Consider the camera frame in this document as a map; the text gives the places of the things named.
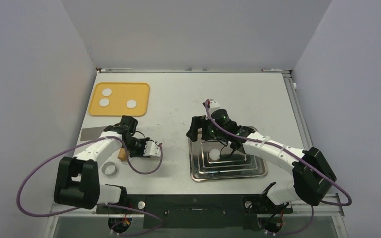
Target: purple cable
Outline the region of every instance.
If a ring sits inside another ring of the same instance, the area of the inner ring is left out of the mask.
[[[113,204],[107,204],[105,206],[106,207],[119,208],[119,209],[125,209],[125,210],[129,210],[129,211],[134,211],[134,212],[139,212],[139,213],[142,213],[144,215],[148,215],[150,217],[153,217],[153,218],[155,218],[155,219],[157,219],[157,220],[159,220],[161,222],[161,224],[159,224],[157,226],[154,226],[154,227],[152,227],[152,228],[150,228],[148,230],[144,230],[144,231],[140,231],[140,232],[136,232],[136,233],[131,233],[131,234],[122,234],[122,233],[119,233],[119,235],[122,236],[122,237],[132,237],[132,236],[137,236],[137,235],[145,234],[145,233],[148,233],[148,232],[153,231],[155,229],[158,229],[158,228],[160,228],[160,227],[162,227],[164,225],[163,219],[161,219],[161,218],[157,217],[156,215],[151,214],[149,212],[133,209],[133,208],[130,208],[130,207],[123,207],[123,206],[113,205]],[[113,230],[120,223],[122,223],[122,221],[114,223],[112,225],[112,227],[110,227],[110,230]]]
[[[265,229],[266,232],[267,232],[268,234],[270,234],[270,235],[274,235],[274,236],[285,236],[285,235],[292,235],[292,234],[296,234],[296,233],[299,233],[299,232],[304,231],[308,226],[310,226],[310,224],[311,224],[312,221],[313,221],[313,206],[311,206],[311,208],[312,208],[312,214],[311,214],[311,216],[310,216],[310,220],[309,220],[309,222],[307,222],[306,225],[303,226],[302,228],[300,228],[300,229],[298,229],[298,230],[296,230],[296,231],[292,231],[292,232],[280,232],[280,233],[270,232],[270,231],[268,231],[268,230]]]
[[[57,153],[57,154],[55,154],[54,156],[51,156],[50,158],[48,158],[48,159],[46,159],[45,161],[43,161],[42,163],[40,163],[37,167],[35,167],[35,168],[34,168],[34,169],[27,175],[27,177],[25,177],[25,179],[24,179],[23,182],[21,183],[21,186],[20,186],[20,188],[18,189],[18,193],[17,193],[17,207],[18,207],[18,209],[19,209],[22,213],[24,213],[25,215],[30,216],[30,217],[50,217],[50,216],[60,215],[60,214],[66,213],[66,212],[70,212],[70,211],[79,209],[78,207],[73,207],[73,208],[69,208],[69,209],[67,209],[67,210],[63,210],[63,211],[60,211],[60,212],[53,212],[53,213],[47,213],[47,214],[36,214],[36,213],[31,213],[31,212],[26,211],[26,210],[21,206],[21,202],[20,202],[20,199],[21,199],[21,192],[22,192],[22,190],[24,189],[25,184],[26,184],[27,181],[33,176],[33,174],[35,174],[41,167],[43,167],[45,164],[47,164],[47,163],[50,162],[51,160],[53,160],[53,159],[55,159],[55,158],[57,158],[57,157],[59,157],[59,156],[61,156],[61,155],[63,155],[63,154],[66,154],[66,153],[68,153],[68,152],[70,152],[70,151],[73,151],[73,150],[75,150],[75,149],[77,149],[77,148],[79,148],[79,147],[82,147],[82,146],[84,146],[84,145],[92,144],[92,143],[95,143],[95,142],[97,142],[97,141],[101,141],[101,140],[105,140],[105,139],[115,139],[115,140],[119,141],[119,142],[122,144],[122,147],[123,147],[123,148],[126,148],[125,143],[124,143],[120,138],[115,137],[115,136],[106,136],[106,137],[100,137],[100,138],[95,139],[95,140],[91,140],[91,141],[84,142],[84,143],[79,144],[79,145],[77,145],[77,146],[74,146],[74,147],[72,147],[72,148],[70,148],[70,149],[67,149],[67,150],[64,150],[64,151],[62,151],[62,152],[60,152],[60,153]],[[163,149],[162,149],[162,147],[161,147],[161,143],[159,144],[159,147],[160,147],[160,154],[161,154],[161,155],[160,155],[160,163],[158,164],[158,166],[157,166],[154,170],[152,170],[152,171],[150,171],[150,172],[141,172],[141,171],[138,171],[137,169],[135,169],[135,168],[132,166],[132,164],[130,163],[130,160],[129,160],[129,151],[126,149],[125,151],[126,151],[126,154],[127,154],[127,161],[128,161],[128,163],[129,163],[130,167],[131,167],[135,172],[137,172],[137,173],[139,173],[139,174],[143,174],[143,175],[147,175],[147,174],[150,174],[150,173],[156,171],[156,170],[160,167],[161,162],[162,162],[162,160],[163,160]]]
[[[222,127],[220,127],[220,125],[215,122],[215,120],[212,118],[211,114],[209,113],[209,99],[207,99],[205,101],[205,110],[206,110],[208,118],[211,120],[211,122],[214,124],[214,126],[217,127],[220,131],[224,132],[225,134],[227,134],[229,136],[232,136],[234,138],[237,138],[237,139],[241,139],[241,140],[248,140],[248,141],[252,141],[252,142],[263,143],[263,141],[261,141],[261,140],[256,140],[256,139],[251,139],[251,138],[246,138],[246,137],[235,135],[233,133],[230,133],[230,132],[226,131]],[[286,148],[283,148],[280,145],[277,145],[277,144],[269,142],[269,141],[266,141],[265,144],[266,145],[274,146],[274,147],[276,147],[278,149],[282,149],[284,152],[289,154],[291,157],[293,157],[294,159],[300,161],[302,164],[306,165],[311,170],[313,170],[315,173],[320,175],[322,178],[324,178],[326,181],[328,181],[330,184],[332,184],[332,186],[334,186],[338,190],[340,190],[347,197],[347,199],[348,199],[347,203],[337,203],[337,202],[328,202],[328,201],[322,201],[322,203],[325,203],[325,204],[328,204],[328,205],[335,205],[335,206],[345,206],[345,207],[351,205],[351,203],[352,203],[351,196],[343,188],[341,188],[334,181],[332,181],[330,178],[328,178],[328,176],[324,175],[321,171],[319,171],[318,169],[316,169],[315,167],[313,167],[312,165],[310,165],[309,163],[304,161],[302,158],[299,158],[297,155],[293,154],[291,151],[287,150]]]

